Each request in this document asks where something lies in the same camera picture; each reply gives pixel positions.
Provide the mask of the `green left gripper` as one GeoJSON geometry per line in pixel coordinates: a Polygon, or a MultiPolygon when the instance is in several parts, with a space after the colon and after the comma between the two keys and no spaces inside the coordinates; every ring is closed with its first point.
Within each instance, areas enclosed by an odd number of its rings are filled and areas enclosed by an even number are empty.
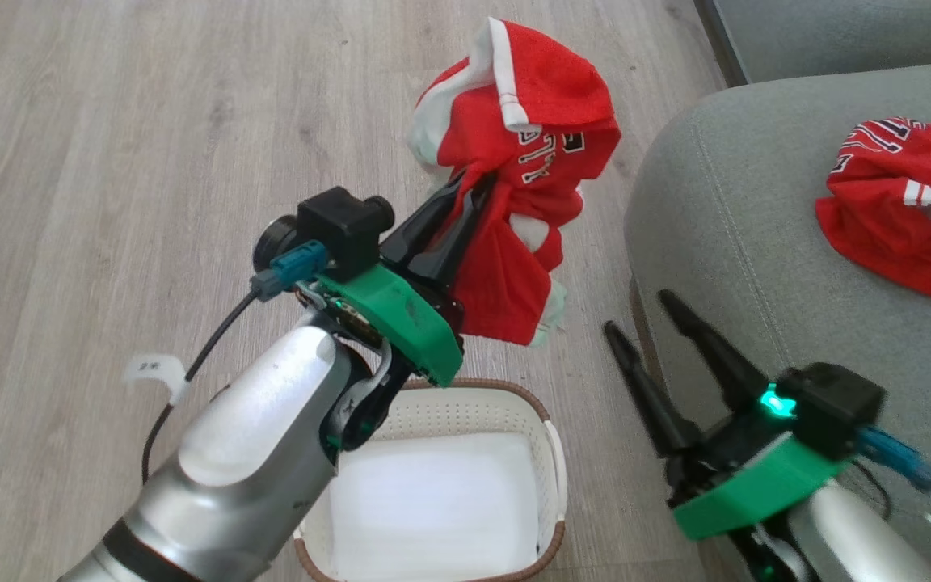
{"type": "Polygon", "coordinates": [[[296,283],[307,287],[308,302],[334,322],[339,335],[373,351],[388,342],[409,362],[411,372],[434,386],[450,386],[462,366],[461,347],[450,324],[390,269],[407,268],[421,253],[422,279],[432,285],[454,284],[494,191],[496,173],[485,174],[465,193],[461,213],[425,251],[454,210],[462,180],[462,175],[452,176],[385,237],[380,256],[387,268],[373,263],[350,280],[338,281],[325,275],[321,262],[296,262],[296,283]]]}

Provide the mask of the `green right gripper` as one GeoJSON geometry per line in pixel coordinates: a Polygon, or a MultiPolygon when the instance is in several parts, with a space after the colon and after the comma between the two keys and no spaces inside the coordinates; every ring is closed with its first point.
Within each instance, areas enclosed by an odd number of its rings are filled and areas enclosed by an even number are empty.
{"type": "Polygon", "coordinates": [[[797,402],[780,397],[768,377],[676,292],[660,290],[659,302],[677,332],[694,343],[735,413],[701,440],[631,340],[605,322],[607,344],[657,456],[686,452],[701,441],[687,459],[689,489],[672,509],[685,537],[712,538],[761,523],[806,500],[846,467],[846,459],[824,456],[795,437],[797,402]]]}

